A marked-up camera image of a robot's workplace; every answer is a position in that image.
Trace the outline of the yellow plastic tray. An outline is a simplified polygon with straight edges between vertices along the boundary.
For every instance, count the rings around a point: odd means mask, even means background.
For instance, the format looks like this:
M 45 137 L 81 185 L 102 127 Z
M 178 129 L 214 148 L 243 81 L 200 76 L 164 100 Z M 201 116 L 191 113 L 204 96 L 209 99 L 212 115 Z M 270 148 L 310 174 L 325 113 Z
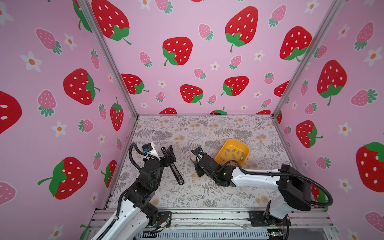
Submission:
M 249 154 L 250 148 L 246 144 L 235 139 L 229 139 L 216 155 L 215 161 L 222 165 L 233 160 L 240 163 L 243 167 Z

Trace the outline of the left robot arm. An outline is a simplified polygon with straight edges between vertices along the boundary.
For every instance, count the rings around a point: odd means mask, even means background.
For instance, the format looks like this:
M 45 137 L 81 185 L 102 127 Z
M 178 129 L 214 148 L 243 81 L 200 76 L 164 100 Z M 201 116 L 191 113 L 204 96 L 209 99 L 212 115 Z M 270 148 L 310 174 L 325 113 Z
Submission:
M 167 149 L 162 147 L 162 157 L 157 154 L 154 143 L 142 148 L 140 151 L 135 143 L 130 145 L 128 157 L 139 170 L 139 176 L 121 193 L 115 213 L 92 237 L 93 240 L 134 240 L 141 231 L 156 235 L 170 223 L 171 216 L 162 220 L 159 209 L 150 201 L 160 187 L 164 168 L 174 166 L 176 156 L 173 146 Z

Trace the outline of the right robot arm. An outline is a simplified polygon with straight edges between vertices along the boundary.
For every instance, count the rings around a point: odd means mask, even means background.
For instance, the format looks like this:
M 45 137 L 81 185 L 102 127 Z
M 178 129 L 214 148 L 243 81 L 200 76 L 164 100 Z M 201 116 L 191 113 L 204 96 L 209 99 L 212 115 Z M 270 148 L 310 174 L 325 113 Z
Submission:
M 312 206 L 330 207 L 334 203 L 325 187 L 289 165 L 269 171 L 246 170 L 235 160 L 220 165 L 200 147 L 191 152 L 197 159 L 194 165 L 198 176 L 206 175 L 218 186 L 278 191 L 280 195 L 267 205 L 266 219 L 283 220 L 293 211 L 309 212 Z

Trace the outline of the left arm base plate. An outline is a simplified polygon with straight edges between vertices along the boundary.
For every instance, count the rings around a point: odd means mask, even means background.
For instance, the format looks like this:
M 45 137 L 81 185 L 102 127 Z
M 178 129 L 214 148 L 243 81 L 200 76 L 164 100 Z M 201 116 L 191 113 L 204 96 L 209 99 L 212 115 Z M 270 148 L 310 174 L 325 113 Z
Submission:
M 149 218 L 148 228 L 169 228 L 172 221 L 172 212 L 170 211 L 160 211 L 157 216 L 152 216 Z

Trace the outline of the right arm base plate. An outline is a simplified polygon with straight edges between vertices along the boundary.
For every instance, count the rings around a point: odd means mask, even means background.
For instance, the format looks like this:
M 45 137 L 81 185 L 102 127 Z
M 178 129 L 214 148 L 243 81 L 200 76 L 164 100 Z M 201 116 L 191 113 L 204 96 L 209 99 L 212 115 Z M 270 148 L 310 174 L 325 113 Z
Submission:
M 271 216 L 266 217 L 265 211 L 249 211 L 248 221 L 252 227 L 290 227 L 292 225 L 288 216 L 283 220 Z

